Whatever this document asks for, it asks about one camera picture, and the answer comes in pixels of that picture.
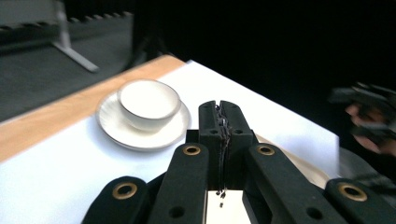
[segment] metal grommet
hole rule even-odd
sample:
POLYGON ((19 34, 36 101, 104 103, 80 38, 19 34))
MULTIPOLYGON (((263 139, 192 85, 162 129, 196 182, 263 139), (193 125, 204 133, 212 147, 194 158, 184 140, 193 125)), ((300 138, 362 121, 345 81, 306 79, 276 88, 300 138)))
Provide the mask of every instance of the metal grommet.
POLYGON ((257 151, 264 156, 272 156, 275 154, 274 149, 271 147, 258 146, 257 151))
POLYGON ((350 200, 356 202, 365 202, 367 200, 367 194, 362 189, 354 185, 340 183, 338 184, 338 190, 340 190, 341 194, 350 200))
POLYGON ((113 189, 113 197, 118 200, 131 198, 137 192, 137 185, 132 182, 122 182, 113 189))
POLYGON ((184 147, 183 152, 186 155, 195 156, 201 152, 201 149, 199 147, 184 147))

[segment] white surface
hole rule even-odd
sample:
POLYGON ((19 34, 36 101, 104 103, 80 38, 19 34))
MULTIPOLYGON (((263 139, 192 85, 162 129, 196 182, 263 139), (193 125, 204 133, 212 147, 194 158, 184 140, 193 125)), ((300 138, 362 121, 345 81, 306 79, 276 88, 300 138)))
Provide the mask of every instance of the white surface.
POLYGON ((165 126, 155 132, 142 132, 134 128, 123 116, 120 107, 117 93, 110 94, 99 106, 97 120, 111 139, 130 149, 156 151, 168 147, 185 136, 190 125, 189 109, 184 104, 165 126))
MULTIPOLYGON (((255 133, 337 177, 338 137, 315 123, 198 63, 160 81, 186 104, 192 129, 200 104, 229 101, 241 107, 255 133)), ((79 223, 109 181, 123 175, 150 181, 166 171, 182 143, 136 152, 110 140, 94 116, 84 119, 0 164, 0 223, 79 223)))
POLYGON ((227 190, 227 196, 221 199, 216 191, 207 193, 206 224, 247 224, 248 214, 242 203, 242 190, 227 190))

